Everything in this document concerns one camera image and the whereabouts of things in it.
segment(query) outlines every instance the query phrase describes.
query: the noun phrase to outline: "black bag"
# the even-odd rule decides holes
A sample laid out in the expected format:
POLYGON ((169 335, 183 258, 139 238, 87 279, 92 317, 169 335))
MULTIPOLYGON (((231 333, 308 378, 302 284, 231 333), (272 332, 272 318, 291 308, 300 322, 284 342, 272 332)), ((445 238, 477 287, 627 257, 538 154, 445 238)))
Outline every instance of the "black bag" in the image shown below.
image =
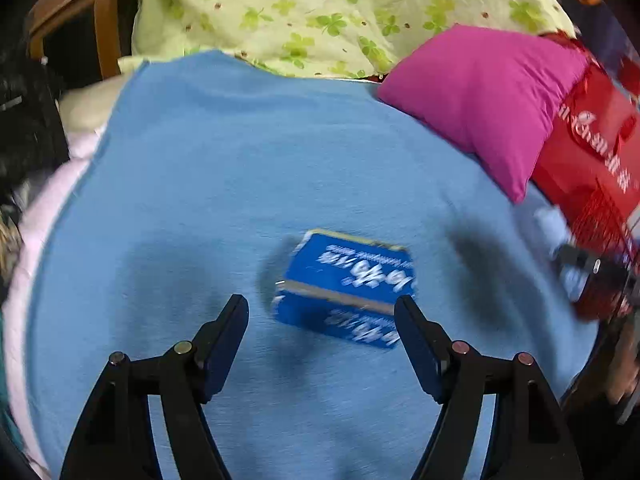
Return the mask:
POLYGON ((69 160, 55 99, 62 82, 20 49, 0 54, 0 197, 69 160))

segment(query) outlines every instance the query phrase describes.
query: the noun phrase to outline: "dark blue fabric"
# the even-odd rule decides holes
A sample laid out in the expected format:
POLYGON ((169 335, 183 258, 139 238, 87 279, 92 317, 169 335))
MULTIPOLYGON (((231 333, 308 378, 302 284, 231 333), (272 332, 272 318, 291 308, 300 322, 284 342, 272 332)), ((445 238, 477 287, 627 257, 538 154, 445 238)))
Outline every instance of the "dark blue fabric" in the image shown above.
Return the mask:
MULTIPOLYGON (((272 319, 274 282, 309 228, 405 245, 417 302, 485 354, 531 352, 556 394, 595 324, 575 320, 529 189, 514 207, 473 160, 368 83, 282 78, 217 52, 143 66, 41 262, 26 351, 31 415, 58 475, 111 351, 165 352, 244 294, 250 320, 204 408, 236 480, 406 480, 440 407, 398 345, 272 319)), ((177 478, 152 402, 158 455, 177 478)), ((477 478, 486 405, 470 466, 477 478)))

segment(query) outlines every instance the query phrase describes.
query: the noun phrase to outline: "metal screw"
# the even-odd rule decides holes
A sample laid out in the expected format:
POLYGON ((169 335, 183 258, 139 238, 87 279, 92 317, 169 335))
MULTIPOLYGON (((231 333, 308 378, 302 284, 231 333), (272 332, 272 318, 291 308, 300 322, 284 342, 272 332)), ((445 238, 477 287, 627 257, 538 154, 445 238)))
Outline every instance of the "metal screw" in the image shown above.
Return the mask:
POLYGON ((180 341, 174 345, 174 352, 177 354, 186 354, 191 351, 193 345, 191 341, 180 341))
POLYGON ((123 361, 124 361, 124 354, 122 352, 114 352, 109 356, 110 365, 118 366, 123 361))
POLYGON ((454 341, 451 348, 453 348, 456 354, 466 354, 469 352, 469 345, 464 341, 454 341))
POLYGON ((532 355, 527 354, 526 352, 520 352, 518 354, 518 361, 527 366, 531 366, 535 362, 532 355))

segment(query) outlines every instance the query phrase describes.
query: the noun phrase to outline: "human hand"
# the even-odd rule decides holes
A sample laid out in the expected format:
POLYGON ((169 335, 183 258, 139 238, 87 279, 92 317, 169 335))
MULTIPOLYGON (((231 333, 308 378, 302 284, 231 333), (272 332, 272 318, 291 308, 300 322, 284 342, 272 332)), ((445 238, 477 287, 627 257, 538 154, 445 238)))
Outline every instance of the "human hand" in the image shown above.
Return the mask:
POLYGON ((633 316, 625 323, 613 361, 609 366, 609 375, 605 383, 605 394, 611 404, 617 404, 623 396, 630 395, 638 384, 640 366, 636 362, 638 348, 634 341, 633 316))

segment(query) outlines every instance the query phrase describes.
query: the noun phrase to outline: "bed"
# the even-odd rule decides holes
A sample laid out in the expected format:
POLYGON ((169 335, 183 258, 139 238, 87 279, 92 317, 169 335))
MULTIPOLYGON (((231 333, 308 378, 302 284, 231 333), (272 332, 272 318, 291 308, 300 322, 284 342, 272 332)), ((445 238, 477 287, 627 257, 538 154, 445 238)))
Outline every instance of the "bed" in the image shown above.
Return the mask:
MULTIPOLYGON (((24 218, 26 248, 2 308, 12 415, 41 476, 58 477, 111 351, 164 352, 239 292, 249 329, 225 389, 205 408, 232 477, 409 478, 439 407, 401 348, 336 341, 271 317, 288 255, 315 227, 407 245, 428 319, 485 354, 529 351, 554 393, 567 390, 597 325, 575 319, 548 262, 533 219, 544 197, 530 186, 514 207, 475 160, 377 101, 375 83, 326 80, 382 75, 438 28, 488 18, 441 21, 442 9, 454 6, 447 17, 464 0, 389 0, 406 16, 389 14, 387 0, 322 0, 326 14, 305 7, 293 23, 256 0, 257 21, 252 14, 241 27, 244 7, 235 21, 202 17, 200 6, 213 16, 226 0, 218 9, 179 0, 182 12, 176 0, 142 1, 134 57, 120 60, 124 72, 139 67, 61 104, 75 156, 24 218), (415 7, 433 11, 418 27, 407 17, 415 7), (363 27, 372 30, 366 45, 363 27), (88 115, 87 100, 102 106, 88 115)), ((501 22, 483 11, 495 27, 570 28, 552 0, 530 0, 538 7, 533 18, 530 6, 516 12, 529 16, 521 22, 511 16, 524 0, 483 1, 503 9, 501 22)), ((33 43, 32 52, 41 54, 33 43)), ((103 78, 119 54, 100 50, 112 71, 103 78)), ((159 403, 151 408, 164 477, 177 478, 159 403)), ((486 402, 467 478, 480 475, 491 418, 486 402)))

